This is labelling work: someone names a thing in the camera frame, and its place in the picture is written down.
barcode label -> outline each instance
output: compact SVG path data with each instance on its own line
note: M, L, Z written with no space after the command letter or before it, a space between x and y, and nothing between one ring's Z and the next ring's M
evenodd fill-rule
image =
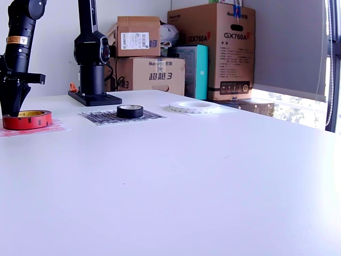
M121 33L121 50L149 49L149 33Z

tape roll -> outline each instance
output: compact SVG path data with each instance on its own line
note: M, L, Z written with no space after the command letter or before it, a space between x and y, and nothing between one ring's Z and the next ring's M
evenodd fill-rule
M32 130L52 124L52 113L47 110L27 110L19 112L18 117L3 116L4 128L8 130Z
M172 111L188 114L214 114L220 112L220 105L205 101L177 101L169 104Z
M118 118L134 119L143 117L143 107L138 105L122 105L117 107Z

orange object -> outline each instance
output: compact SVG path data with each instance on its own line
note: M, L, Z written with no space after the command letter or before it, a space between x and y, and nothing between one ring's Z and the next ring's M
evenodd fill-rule
M75 83L70 83L70 92L78 92Z
M27 110L19 112L18 117L3 116L4 128L8 130L32 130L52 124L52 113L47 110Z

window frame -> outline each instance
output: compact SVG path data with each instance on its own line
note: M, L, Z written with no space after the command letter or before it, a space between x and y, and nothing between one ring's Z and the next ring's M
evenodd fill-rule
M327 109L327 120L332 108L331 120L329 125L326 126L326 131L336 132L336 123L338 119L338 106L339 106L339 93L340 93L340 72L341 72L341 19L340 19L340 0L328 0L331 9L331 24L332 25L332 41L329 39L328 56L331 56L330 46L333 49L333 70L334 70L334 90L329 87L329 98Z

teal box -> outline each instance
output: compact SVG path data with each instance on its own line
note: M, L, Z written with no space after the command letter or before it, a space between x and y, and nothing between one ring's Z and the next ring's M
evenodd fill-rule
M185 96L198 100L207 99L208 47L183 45L168 48L168 56L185 60Z

